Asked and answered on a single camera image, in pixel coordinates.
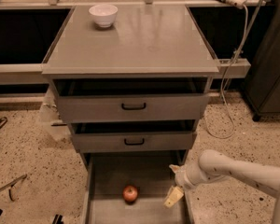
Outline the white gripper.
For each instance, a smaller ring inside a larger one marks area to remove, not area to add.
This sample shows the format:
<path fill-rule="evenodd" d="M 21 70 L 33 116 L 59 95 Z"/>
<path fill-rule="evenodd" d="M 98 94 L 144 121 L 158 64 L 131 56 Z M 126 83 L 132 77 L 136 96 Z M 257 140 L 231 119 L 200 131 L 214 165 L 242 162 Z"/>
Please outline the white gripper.
<path fill-rule="evenodd" d="M 195 189 L 203 181 L 201 169 L 196 161 L 182 166 L 170 164 L 169 168 L 175 174 L 177 186 L 169 188 L 163 203 L 167 208 L 173 207 L 184 196 L 184 190 Z"/>

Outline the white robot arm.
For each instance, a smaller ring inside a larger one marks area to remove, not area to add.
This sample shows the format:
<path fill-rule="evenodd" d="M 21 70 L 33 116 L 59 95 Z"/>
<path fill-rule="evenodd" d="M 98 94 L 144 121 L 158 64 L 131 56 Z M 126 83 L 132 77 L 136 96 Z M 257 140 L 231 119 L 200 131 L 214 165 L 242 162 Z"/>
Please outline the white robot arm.
<path fill-rule="evenodd" d="M 201 184 L 218 182 L 229 176 L 276 199 L 272 224 L 280 224 L 280 167 L 260 163 L 237 161 L 218 151 L 207 149 L 196 161 L 182 166 L 170 164 L 175 174 L 175 185 L 171 186 L 163 205 L 174 206 L 187 190 Z"/>

